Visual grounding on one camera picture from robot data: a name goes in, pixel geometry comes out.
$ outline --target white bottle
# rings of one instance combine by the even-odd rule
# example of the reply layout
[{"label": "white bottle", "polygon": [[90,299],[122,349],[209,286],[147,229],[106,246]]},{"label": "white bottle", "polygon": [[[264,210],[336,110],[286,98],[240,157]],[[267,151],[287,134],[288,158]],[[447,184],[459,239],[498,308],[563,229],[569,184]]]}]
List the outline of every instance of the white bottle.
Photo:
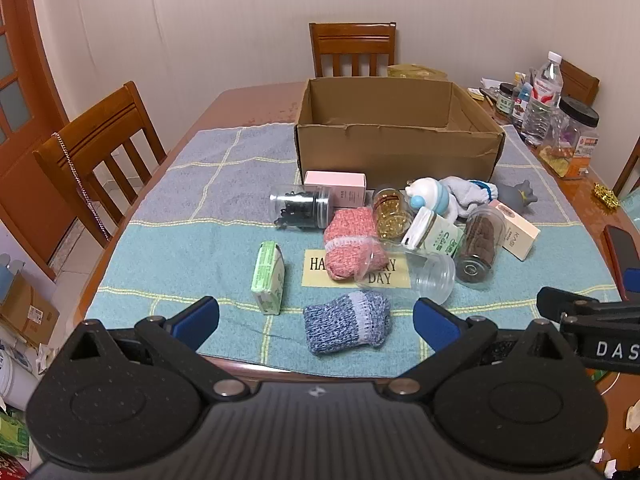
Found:
[{"label": "white bottle", "polygon": [[548,61],[540,67],[535,80],[529,105],[522,121],[524,141],[539,146],[551,124],[551,113],[558,106],[562,91],[560,62],[562,56],[549,51]]}]

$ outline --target metal chain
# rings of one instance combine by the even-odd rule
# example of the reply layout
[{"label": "metal chain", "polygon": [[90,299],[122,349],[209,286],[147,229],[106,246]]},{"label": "metal chain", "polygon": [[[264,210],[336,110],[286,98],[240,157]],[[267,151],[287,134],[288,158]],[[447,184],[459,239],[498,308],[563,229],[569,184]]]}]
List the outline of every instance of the metal chain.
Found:
[{"label": "metal chain", "polygon": [[62,137],[60,137],[60,134],[58,134],[57,132],[53,132],[52,136],[56,137],[56,139],[58,140],[58,144],[60,145],[60,148],[62,148],[62,152],[65,154],[66,161],[68,162],[69,167],[71,168],[71,173],[74,174],[74,178],[76,179],[76,182],[78,183],[78,187],[80,188],[80,192],[82,193],[82,198],[84,198],[84,202],[86,203],[86,206],[89,208],[89,211],[91,211],[91,213],[94,214],[95,221],[98,222],[98,227],[100,228],[100,231],[102,231],[102,234],[105,236],[105,238],[107,238],[107,240],[110,240],[111,239],[111,235],[109,234],[109,232],[107,231],[106,227],[102,223],[102,220],[100,220],[100,217],[98,216],[98,213],[95,212],[94,204],[91,202],[91,200],[89,199],[89,196],[87,195],[86,191],[84,190],[84,186],[82,185],[82,182],[80,182],[80,177],[78,176],[78,172],[76,171],[76,167],[74,166],[73,162],[71,161],[71,157],[69,156],[68,149],[66,148],[65,143],[62,140]]}]

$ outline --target black jar lid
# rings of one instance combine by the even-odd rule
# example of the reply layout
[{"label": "black jar lid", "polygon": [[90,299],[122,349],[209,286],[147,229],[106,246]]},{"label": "black jar lid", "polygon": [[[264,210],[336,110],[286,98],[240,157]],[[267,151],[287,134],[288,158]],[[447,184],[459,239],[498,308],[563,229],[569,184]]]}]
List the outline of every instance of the black jar lid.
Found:
[{"label": "black jar lid", "polygon": [[511,83],[500,83],[500,92],[504,92],[505,94],[513,94],[514,85]]},{"label": "black jar lid", "polygon": [[590,126],[591,128],[598,126],[600,116],[596,110],[578,101],[578,99],[563,96],[560,98],[559,107],[569,117],[585,126]]}]

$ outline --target chair backrest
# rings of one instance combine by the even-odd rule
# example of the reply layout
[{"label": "chair backrest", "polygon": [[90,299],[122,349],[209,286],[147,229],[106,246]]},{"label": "chair backrest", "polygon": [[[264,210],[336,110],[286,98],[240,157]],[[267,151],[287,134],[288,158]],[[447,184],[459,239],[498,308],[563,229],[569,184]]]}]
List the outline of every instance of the chair backrest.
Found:
[{"label": "chair backrest", "polygon": [[[146,184],[151,179],[151,174],[131,140],[140,130],[144,133],[156,161],[161,164],[166,153],[142,104],[136,85],[129,81],[58,132],[82,185],[89,196],[100,201],[116,225],[122,220],[123,214],[98,182],[94,169],[104,162],[129,204],[133,204],[137,194],[111,153],[122,146],[140,180]],[[78,185],[58,140],[55,137],[47,139],[33,155],[76,216],[98,243],[105,247],[107,238],[79,194]]]},{"label": "chair backrest", "polygon": [[[626,181],[629,180],[629,177],[631,176],[632,171],[634,170],[636,164],[638,163],[639,158],[640,158],[640,138],[636,140],[636,145],[634,146],[633,151],[631,152],[631,155],[629,155],[629,158],[625,164],[625,167],[622,169],[622,172],[620,173],[620,176],[618,177],[618,180],[616,181],[616,184],[613,187],[613,193],[616,196],[620,196],[620,193],[622,192],[622,188],[625,187]],[[633,184],[633,187],[631,188],[630,192],[635,190],[639,186],[640,186],[640,178],[636,180],[635,184]]]},{"label": "chair backrest", "polygon": [[598,85],[600,80],[597,77],[587,74],[580,70],[577,66],[572,65],[563,59],[560,63],[560,72],[562,73],[562,95],[573,97],[578,101],[591,106],[596,99],[598,93]]},{"label": "chair backrest", "polygon": [[333,58],[334,76],[342,75],[340,55],[351,55],[351,75],[360,75],[360,54],[369,56],[369,75],[378,75],[378,54],[395,64],[396,22],[309,23],[316,77],[322,77],[322,55]]}]

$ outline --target tiled floor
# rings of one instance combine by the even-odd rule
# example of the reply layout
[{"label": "tiled floor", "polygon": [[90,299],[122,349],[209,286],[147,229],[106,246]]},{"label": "tiled floor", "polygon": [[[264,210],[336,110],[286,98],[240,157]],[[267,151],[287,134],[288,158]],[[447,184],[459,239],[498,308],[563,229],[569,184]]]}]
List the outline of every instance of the tiled floor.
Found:
[{"label": "tiled floor", "polygon": [[[119,189],[110,192],[110,195],[122,212],[128,209],[129,204]],[[107,230],[113,233],[113,221],[111,221],[102,206],[97,208],[97,213]],[[59,348],[71,334],[74,328],[73,318],[76,306],[78,306],[84,285],[101,254],[102,247],[100,244],[91,236],[89,231],[83,229],[78,241],[62,265],[62,271],[56,277],[56,291],[53,294],[51,303],[59,311],[60,317],[51,335],[50,346]]]}]

